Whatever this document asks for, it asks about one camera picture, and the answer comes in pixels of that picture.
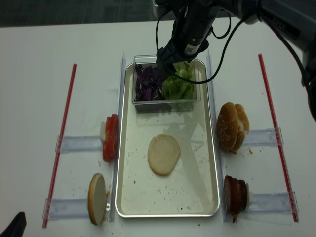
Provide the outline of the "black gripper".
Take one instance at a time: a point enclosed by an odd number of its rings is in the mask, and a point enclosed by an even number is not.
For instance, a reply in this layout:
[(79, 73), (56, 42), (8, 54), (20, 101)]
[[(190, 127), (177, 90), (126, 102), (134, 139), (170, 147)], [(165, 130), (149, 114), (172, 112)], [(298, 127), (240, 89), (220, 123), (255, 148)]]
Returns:
[(166, 47), (161, 47), (156, 53), (156, 64), (158, 66), (158, 83), (163, 83), (169, 76), (176, 73), (174, 63), (191, 62), (197, 55), (204, 52), (209, 46), (205, 38), (201, 44), (194, 45), (192, 42), (176, 41), (172, 37)]

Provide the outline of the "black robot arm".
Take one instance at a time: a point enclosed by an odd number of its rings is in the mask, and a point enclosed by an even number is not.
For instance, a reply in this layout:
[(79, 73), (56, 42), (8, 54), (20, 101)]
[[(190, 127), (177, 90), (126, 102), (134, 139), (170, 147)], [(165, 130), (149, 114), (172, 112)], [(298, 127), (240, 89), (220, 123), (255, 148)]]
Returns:
[(173, 12), (176, 21), (166, 47), (157, 47), (156, 64), (165, 75), (174, 64), (191, 62), (205, 51), (212, 23), (221, 9), (242, 23), (264, 22), (292, 54), (307, 91), (310, 112), (316, 115), (316, 2), (314, 0), (155, 0), (155, 16)]

